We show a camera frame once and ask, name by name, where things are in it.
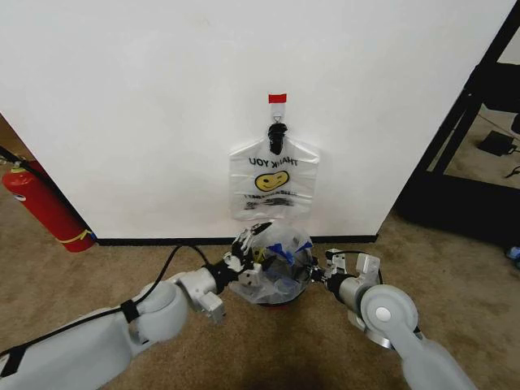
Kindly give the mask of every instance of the crumpled plastic bag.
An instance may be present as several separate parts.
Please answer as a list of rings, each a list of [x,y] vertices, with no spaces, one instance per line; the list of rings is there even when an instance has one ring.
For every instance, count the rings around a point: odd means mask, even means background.
[[[278,305],[297,298],[310,282],[312,241],[306,232],[280,221],[253,238],[251,250],[262,265],[260,284],[232,282],[229,288],[247,301]]]

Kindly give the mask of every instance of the black stand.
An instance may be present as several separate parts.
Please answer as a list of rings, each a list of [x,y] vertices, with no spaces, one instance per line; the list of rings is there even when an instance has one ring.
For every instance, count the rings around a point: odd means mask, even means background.
[[[403,217],[500,245],[520,243],[516,228],[520,190],[444,174],[483,104],[493,110],[520,113],[520,66],[498,63],[518,27],[520,2],[515,3],[470,75],[399,196],[396,209]],[[444,144],[433,170],[428,171]]]

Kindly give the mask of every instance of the plastic bag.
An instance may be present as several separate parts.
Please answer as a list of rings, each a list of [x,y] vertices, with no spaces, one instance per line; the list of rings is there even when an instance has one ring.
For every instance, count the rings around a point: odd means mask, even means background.
[[[312,241],[306,232],[280,221],[253,238],[255,263],[262,266],[258,285],[232,282],[229,288],[251,303],[278,305],[297,298],[310,282]]]
[[[318,152],[309,145],[282,137],[279,154],[271,152],[271,139],[265,137],[230,155],[230,200],[234,219],[309,216]]]

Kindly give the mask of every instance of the smiley face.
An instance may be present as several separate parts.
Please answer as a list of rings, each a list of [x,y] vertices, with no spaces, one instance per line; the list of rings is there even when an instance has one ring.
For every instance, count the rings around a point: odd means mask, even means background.
[[[260,175],[254,181],[257,189],[264,193],[277,189],[289,181],[289,174],[287,171],[280,171],[276,173],[266,173]]]

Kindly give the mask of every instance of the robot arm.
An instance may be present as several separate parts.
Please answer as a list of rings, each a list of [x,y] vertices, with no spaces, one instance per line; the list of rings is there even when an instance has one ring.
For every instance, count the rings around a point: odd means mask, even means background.
[[[356,277],[346,273],[348,252],[327,251],[327,269],[315,266],[311,277],[348,307],[349,321],[370,340],[397,351],[408,385],[413,390],[476,390],[449,352],[419,331],[411,298],[399,288],[379,284],[379,259],[359,253]]]
[[[65,325],[69,327],[65,331],[9,349],[0,358],[0,389],[100,388],[123,372],[137,354],[175,337],[186,323],[189,307],[218,323],[225,312],[217,294],[253,266],[251,238],[267,226],[246,229],[231,253],[216,264],[145,286],[122,309],[95,310]]]

